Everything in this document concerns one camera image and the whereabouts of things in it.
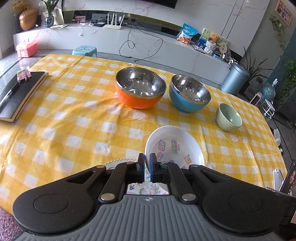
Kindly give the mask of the white sticker-printed dish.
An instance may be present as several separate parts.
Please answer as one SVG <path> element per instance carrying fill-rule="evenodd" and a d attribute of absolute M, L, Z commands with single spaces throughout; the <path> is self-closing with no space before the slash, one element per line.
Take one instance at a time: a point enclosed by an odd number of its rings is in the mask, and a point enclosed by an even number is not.
<path fill-rule="evenodd" d="M 197 141 L 182 128 L 177 126 L 162 126 L 148 137 L 144 154 L 149 165 L 149 155 L 156 154 L 159 162 L 174 162 L 182 169 L 190 165 L 205 164 L 203 152 Z"/>

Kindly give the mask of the blue steel-lined bowl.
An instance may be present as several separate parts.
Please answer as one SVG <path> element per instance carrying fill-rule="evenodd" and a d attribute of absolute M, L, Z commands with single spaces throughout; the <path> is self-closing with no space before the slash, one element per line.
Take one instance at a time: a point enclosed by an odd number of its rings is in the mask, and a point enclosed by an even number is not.
<path fill-rule="evenodd" d="M 210 91 L 203 83 L 180 74 L 171 78 L 169 96 L 174 107 L 185 113 L 200 111 L 211 101 Z"/>

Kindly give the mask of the green ceramic bowl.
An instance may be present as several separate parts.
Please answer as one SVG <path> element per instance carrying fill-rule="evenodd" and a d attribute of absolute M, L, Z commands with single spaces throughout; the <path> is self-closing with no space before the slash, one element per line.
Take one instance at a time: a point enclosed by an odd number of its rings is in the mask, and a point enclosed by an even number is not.
<path fill-rule="evenodd" d="M 216 123 L 224 131 L 235 131 L 242 124 L 242 118 L 239 113 L 230 105 L 220 103 L 216 111 Z"/>

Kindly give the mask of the orange steel-lined bowl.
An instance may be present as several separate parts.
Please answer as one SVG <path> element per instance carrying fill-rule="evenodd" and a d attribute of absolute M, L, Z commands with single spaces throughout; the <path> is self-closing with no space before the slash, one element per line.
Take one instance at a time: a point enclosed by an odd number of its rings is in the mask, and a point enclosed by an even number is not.
<path fill-rule="evenodd" d="M 115 87 L 122 103 L 133 109 L 147 109 L 163 97 L 167 84 L 149 69 L 126 67 L 116 73 Z"/>

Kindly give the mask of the yellow checked tablecloth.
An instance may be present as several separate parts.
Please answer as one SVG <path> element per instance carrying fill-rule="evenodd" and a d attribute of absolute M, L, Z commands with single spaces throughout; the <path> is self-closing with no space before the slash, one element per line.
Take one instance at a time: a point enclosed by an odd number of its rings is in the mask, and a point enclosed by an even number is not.
<path fill-rule="evenodd" d="M 286 175 L 284 160 L 256 106 L 209 87 L 211 102 L 182 113 L 168 94 L 152 108 L 124 105 L 116 73 L 128 63 L 50 54 L 33 66 L 48 72 L 18 119 L 1 123 L 1 207 L 12 211 L 23 192 L 114 159 L 137 158 L 149 135 L 172 125 L 200 145 L 207 167 L 261 187 L 273 186 L 273 170 Z M 243 124 L 224 131 L 216 123 L 220 103 L 232 106 Z"/>

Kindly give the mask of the grey metal trash bin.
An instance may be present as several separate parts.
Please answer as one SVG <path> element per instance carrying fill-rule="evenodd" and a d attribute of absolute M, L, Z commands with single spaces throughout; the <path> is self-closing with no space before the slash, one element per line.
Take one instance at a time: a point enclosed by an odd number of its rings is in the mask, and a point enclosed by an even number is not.
<path fill-rule="evenodd" d="M 220 89 L 223 92 L 237 95 L 249 78 L 249 73 L 240 65 L 232 64 L 229 68 L 229 73 L 223 80 Z"/>

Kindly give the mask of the white round stool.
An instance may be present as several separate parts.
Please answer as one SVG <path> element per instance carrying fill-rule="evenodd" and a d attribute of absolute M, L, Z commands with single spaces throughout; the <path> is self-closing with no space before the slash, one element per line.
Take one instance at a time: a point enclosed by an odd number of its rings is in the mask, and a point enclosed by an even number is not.
<path fill-rule="evenodd" d="M 272 119 L 275 113 L 275 108 L 273 107 L 273 104 L 268 99 L 265 99 L 261 106 L 263 109 L 263 116 L 265 117 L 265 119 L 267 121 Z"/>

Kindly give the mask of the white marble tv console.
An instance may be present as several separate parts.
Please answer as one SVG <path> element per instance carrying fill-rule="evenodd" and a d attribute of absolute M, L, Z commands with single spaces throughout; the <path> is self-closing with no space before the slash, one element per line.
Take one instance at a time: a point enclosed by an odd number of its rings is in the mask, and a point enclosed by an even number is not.
<path fill-rule="evenodd" d="M 165 65 L 221 84 L 229 72 L 227 63 L 194 50 L 174 38 L 137 28 L 120 30 L 70 24 L 62 29 L 37 27 L 13 35 L 14 45 L 24 39 L 37 41 L 39 50 L 73 50 L 82 45 L 124 60 L 137 59 Z"/>

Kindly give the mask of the light blue plastic stool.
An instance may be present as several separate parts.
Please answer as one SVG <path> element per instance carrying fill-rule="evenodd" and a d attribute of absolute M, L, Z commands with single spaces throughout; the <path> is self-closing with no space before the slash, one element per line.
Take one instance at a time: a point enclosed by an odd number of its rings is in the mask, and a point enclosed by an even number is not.
<path fill-rule="evenodd" d="M 72 55 L 97 57 L 97 49 L 94 46 L 82 45 L 72 51 Z"/>

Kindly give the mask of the black notebook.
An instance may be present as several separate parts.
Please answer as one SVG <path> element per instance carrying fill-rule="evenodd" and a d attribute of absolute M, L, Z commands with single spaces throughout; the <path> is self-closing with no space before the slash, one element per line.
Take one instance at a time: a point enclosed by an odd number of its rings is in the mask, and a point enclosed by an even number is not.
<path fill-rule="evenodd" d="M 48 75 L 46 71 L 31 71 L 31 78 L 17 81 L 16 75 L 1 91 L 1 121 L 13 123 L 27 102 Z"/>

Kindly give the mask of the tall leafy floor plant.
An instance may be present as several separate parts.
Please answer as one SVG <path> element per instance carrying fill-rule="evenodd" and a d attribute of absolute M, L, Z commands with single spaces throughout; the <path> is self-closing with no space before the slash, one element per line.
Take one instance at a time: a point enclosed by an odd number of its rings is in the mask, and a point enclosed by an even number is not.
<path fill-rule="evenodd" d="M 261 74 L 262 71 L 264 71 L 264 70 L 272 71 L 273 70 L 272 68 L 262 67 L 262 64 L 264 62 L 266 62 L 268 60 L 268 58 L 264 59 L 259 64 L 256 64 L 256 58 L 254 60 L 252 60 L 250 51 L 246 50 L 245 47 L 243 47 L 243 48 L 244 48 L 244 52 L 245 52 L 244 57 L 246 59 L 246 66 L 242 63 L 240 63 L 240 65 L 244 68 L 244 70 L 246 70 L 248 72 L 249 77 L 247 78 L 246 82 L 243 84 L 243 86 L 239 90 L 239 93 L 241 95 L 244 95 L 244 93 L 246 92 L 246 90 L 250 86 L 250 82 L 252 79 L 257 78 L 257 77 L 263 77 L 265 79 L 267 78 L 267 76 Z"/>

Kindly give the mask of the pink binder clip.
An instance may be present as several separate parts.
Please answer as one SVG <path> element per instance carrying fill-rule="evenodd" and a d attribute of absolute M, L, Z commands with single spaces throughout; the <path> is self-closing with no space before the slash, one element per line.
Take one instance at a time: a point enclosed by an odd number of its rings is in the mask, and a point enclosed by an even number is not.
<path fill-rule="evenodd" d="M 17 77 L 18 82 L 21 82 L 22 80 L 26 81 L 28 78 L 31 78 L 32 75 L 31 75 L 30 67 L 27 66 L 27 67 L 24 67 L 21 70 L 19 70 L 16 73 L 16 77 Z"/>

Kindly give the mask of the blue snack bag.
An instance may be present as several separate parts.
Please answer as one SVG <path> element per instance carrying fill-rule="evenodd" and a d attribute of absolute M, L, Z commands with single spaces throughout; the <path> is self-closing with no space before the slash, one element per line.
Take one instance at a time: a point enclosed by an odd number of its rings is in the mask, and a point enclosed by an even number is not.
<path fill-rule="evenodd" d="M 177 40 L 181 43 L 184 43 L 186 45 L 189 45 L 191 42 L 191 39 L 197 35 L 198 30 L 193 28 L 192 26 L 184 23 L 180 33 L 177 36 Z"/>

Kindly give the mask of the teddy bear toy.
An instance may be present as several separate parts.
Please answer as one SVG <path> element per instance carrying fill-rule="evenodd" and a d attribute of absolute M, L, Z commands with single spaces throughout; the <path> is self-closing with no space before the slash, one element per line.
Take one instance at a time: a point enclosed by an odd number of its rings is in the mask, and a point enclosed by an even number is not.
<path fill-rule="evenodd" d="M 208 41 L 214 45 L 217 45 L 217 42 L 220 40 L 220 36 L 214 32 L 211 32 L 208 36 Z"/>

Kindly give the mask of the white wifi router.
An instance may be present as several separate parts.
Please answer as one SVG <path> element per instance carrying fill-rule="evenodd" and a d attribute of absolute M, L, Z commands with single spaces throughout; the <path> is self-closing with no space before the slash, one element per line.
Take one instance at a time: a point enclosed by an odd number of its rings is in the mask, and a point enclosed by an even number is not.
<path fill-rule="evenodd" d="M 112 14 L 112 18 L 111 20 L 109 20 L 109 14 L 107 14 L 107 23 L 103 26 L 103 28 L 120 30 L 123 24 L 124 17 L 125 15 L 117 16 L 117 14 Z"/>

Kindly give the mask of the hanging vine plant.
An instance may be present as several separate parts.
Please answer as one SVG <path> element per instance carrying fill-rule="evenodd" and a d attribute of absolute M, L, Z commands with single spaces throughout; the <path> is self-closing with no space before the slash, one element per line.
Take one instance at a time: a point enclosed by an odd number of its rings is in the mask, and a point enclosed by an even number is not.
<path fill-rule="evenodd" d="M 269 76 L 270 82 L 278 79 L 276 98 L 281 105 L 286 103 L 295 91 L 295 27 L 289 42 L 283 47 L 283 53 Z"/>

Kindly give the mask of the pink storage box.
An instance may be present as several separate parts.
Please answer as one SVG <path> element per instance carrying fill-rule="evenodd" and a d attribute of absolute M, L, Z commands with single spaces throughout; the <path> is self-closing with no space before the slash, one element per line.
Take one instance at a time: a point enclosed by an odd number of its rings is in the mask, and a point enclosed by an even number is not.
<path fill-rule="evenodd" d="M 29 58 L 37 53 L 37 41 L 30 41 L 29 38 L 16 45 L 16 52 L 19 58 Z"/>

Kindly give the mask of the green plant in glass vase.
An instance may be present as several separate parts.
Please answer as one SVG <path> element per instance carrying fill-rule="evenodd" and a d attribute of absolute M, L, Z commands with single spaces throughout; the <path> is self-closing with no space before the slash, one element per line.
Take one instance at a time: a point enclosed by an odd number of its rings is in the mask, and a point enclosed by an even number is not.
<path fill-rule="evenodd" d="M 58 4 L 59 0 L 42 0 L 42 2 L 46 5 L 47 11 L 48 11 L 48 15 L 45 18 L 45 26 L 47 28 L 50 28 L 53 26 L 54 24 L 54 17 L 53 17 L 53 10 L 56 7 L 56 5 Z"/>

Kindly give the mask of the copper round vase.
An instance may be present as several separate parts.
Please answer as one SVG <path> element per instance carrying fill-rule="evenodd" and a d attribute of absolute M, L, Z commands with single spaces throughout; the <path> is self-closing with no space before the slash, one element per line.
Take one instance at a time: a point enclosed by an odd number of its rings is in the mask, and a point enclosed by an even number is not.
<path fill-rule="evenodd" d="M 31 30 L 36 25 L 38 10 L 36 8 L 28 8 L 24 10 L 20 16 L 20 27 L 24 31 Z"/>

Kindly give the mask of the framed wall picture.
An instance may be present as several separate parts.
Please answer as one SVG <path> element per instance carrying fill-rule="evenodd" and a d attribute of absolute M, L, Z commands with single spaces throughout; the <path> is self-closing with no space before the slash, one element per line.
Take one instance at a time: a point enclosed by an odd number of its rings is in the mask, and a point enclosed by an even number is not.
<path fill-rule="evenodd" d="M 287 26 L 289 26 L 292 21 L 292 13 L 287 8 L 287 6 L 283 3 L 283 1 L 281 0 L 277 1 L 275 11 L 283 19 L 283 21 L 287 24 Z"/>

